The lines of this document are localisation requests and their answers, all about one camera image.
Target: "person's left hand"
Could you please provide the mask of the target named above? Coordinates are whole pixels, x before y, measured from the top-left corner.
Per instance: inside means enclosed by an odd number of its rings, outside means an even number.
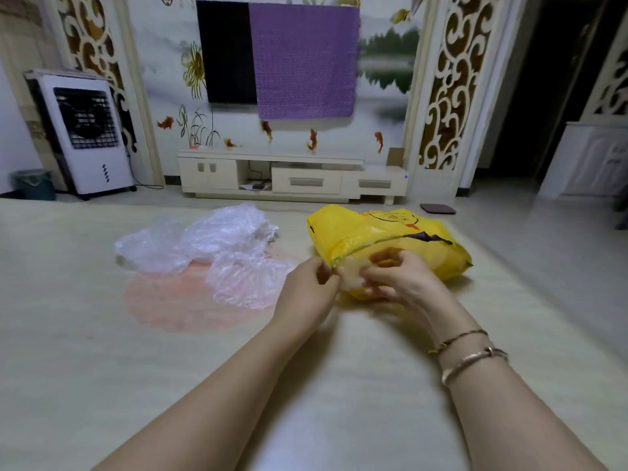
[[[306,340],[329,315],[339,288],[340,277],[321,257],[311,257],[286,277],[271,323]]]

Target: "black tv screen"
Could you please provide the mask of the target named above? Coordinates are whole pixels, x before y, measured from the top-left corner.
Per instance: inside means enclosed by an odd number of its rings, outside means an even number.
[[[209,102],[257,104],[249,4],[197,0]]]

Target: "silver bracelet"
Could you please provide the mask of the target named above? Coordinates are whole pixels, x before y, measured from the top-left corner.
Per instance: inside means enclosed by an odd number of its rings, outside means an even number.
[[[452,367],[451,369],[447,369],[443,372],[443,385],[449,387],[448,383],[455,375],[462,372],[464,369],[470,367],[471,365],[479,362],[483,358],[488,357],[503,357],[508,362],[508,354],[501,350],[500,348],[495,347],[487,347],[482,352],[478,352],[477,354],[471,354],[470,356],[466,356],[463,358],[458,365]]]

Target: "trash can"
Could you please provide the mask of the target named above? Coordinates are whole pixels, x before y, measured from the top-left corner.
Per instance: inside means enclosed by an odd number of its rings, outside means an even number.
[[[15,188],[19,189],[27,200],[55,201],[57,199],[50,170],[43,168],[19,170],[13,172],[12,178]]]

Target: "purple towel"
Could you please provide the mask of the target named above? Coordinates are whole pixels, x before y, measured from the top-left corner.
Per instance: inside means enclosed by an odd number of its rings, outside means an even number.
[[[259,117],[350,117],[360,12],[352,7],[250,3]]]

